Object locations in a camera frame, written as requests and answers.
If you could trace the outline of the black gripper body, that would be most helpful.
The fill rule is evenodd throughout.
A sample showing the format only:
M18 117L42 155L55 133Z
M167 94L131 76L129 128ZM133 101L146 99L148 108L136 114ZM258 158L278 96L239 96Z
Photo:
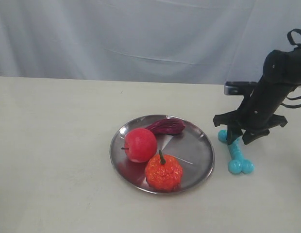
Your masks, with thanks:
M274 84L267 81L257 82L249 96L243 96L240 106L231 112L215 115L214 126L239 122L245 131L260 132L275 126L286 124L284 117L277 116L273 123L273 115L287 96L286 84Z

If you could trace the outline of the black grey Piper arm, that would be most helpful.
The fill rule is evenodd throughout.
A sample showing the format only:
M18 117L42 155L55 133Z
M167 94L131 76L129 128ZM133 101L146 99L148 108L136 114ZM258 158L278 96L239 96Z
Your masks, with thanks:
M301 50L274 50L266 57L263 75L258 82L226 82L225 95L242 95L240 106L231 112L215 115L214 126L227 126L227 143L242 137L245 145L269 135L271 128L287 124L275 111L289 93L301 86Z

